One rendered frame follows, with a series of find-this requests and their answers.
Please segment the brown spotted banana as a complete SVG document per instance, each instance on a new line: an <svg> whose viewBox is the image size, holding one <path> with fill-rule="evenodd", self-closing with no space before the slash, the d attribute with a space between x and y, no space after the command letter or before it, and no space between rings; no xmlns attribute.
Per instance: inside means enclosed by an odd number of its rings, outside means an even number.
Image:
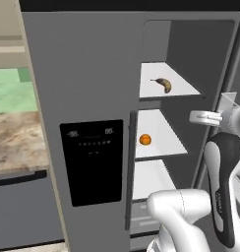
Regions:
<svg viewBox="0 0 240 252"><path fill-rule="evenodd" d="M158 84L162 85L164 87L164 92L166 94L169 94L171 89L172 89L172 85L171 83L163 78L157 78L157 79L153 79L154 82L157 82Z"/></svg>

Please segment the grey fridge door with dispenser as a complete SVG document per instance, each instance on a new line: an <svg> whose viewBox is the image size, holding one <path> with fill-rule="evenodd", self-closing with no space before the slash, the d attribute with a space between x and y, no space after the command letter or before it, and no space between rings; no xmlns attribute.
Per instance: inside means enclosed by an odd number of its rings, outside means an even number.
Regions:
<svg viewBox="0 0 240 252"><path fill-rule="evenodd" d="M129 123L139 107L144 17L25 12L23 21L68 251L129 252Z"/></svg>

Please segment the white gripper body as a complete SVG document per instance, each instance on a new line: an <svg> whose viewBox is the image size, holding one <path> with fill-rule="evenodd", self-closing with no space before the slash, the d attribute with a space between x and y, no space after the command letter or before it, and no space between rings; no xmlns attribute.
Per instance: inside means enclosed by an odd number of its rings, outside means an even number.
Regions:
<svg viewBox="0 0 240 252"><path fill-rule="evenodd" d="M190 112L189 120L192 123L218 126L222 121L222 117L217 112L203 111L203 110L192 110Z"/></svg>

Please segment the grey fridge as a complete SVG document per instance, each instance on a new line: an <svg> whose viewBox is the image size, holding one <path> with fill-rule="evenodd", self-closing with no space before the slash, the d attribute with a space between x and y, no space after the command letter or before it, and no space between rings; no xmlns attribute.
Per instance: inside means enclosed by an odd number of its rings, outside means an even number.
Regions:
<svg viewBox="0 0 240 252"><path fill-rule="evenodd" d="M175 185L192 188L202 168L209 128L189 120L192 110L214 111L226 91L225 75L239 30L236 12L138 12L144 17L142 63L166 62L200 94L141 98L140 110L159 109L187 150L161 159Z"/></svg>

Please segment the grey dishwasher front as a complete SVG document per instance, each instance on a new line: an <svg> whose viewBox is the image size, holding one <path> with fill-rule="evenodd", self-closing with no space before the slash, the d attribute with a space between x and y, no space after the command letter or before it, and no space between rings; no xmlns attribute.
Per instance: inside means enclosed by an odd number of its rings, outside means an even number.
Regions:
<svg viewBox="0 0 240 252"><path fill-rule="evenodd" d="M1 174L0 179L34 173ZM63 241L48 171L43 179L0 186L0 251Z"/></svg>

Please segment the orange fruit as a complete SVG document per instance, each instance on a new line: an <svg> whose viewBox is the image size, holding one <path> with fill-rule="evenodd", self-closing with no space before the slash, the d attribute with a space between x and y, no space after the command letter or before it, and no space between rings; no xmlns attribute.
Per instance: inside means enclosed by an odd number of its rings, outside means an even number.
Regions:
<svg viewBox="0 0 240 252"><path fill-rule="evenodd" d="M140 136L140 144L143 146L148 146L151 144L151 136L149 134L143 134Z"/></svg>

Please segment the white fridge shelf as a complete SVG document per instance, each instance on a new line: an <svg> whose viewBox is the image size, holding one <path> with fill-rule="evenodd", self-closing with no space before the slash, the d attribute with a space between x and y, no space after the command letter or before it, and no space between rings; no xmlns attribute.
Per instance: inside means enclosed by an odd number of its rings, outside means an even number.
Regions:
<svg viewBox="0 0 240 252"><path fill-rule="evenodd" d="M161 159L135 163L133 199L147 198L150 193L173 190L175 185Z"/></svg>
<svg viewBox="0 0 240 252"><path fill-rule="evenodd" d="M171 84L171 91L166 93L164 86L156 79L165 79ZM162 97L199 95L200 92L184 77L172 69L166 62L143 63L141 67L140 97Z"/></svg>
<svg viewBox="0 0 240 252"><path fill-rule="evenodd" d="M147 134L151 143L142 145L140 138ZM159 109L138 113L136 158L151 158L186 154L187 150Z"/></svg>

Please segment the grey fridge drawer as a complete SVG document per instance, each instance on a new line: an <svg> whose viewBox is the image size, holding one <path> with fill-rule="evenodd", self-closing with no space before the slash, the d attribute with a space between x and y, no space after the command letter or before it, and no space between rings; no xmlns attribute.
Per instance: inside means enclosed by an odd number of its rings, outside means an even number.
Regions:
<svg viewBox="0 0 240 252"><path fill-rule="evenodd" d="M138 234L158 230L159 223L150 216L147 208L147 200L134 200L131 213L131 233Z"/></svg>

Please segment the beige wall cupboard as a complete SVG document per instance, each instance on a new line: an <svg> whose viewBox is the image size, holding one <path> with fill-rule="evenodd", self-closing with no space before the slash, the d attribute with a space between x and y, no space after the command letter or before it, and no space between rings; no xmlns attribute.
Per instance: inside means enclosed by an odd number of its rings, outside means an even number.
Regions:
<svg viewBox="0 0 240 252"><path fill-rule="evenodd" d="M15 0L0 0L0 68L27 66Z"/></svg>

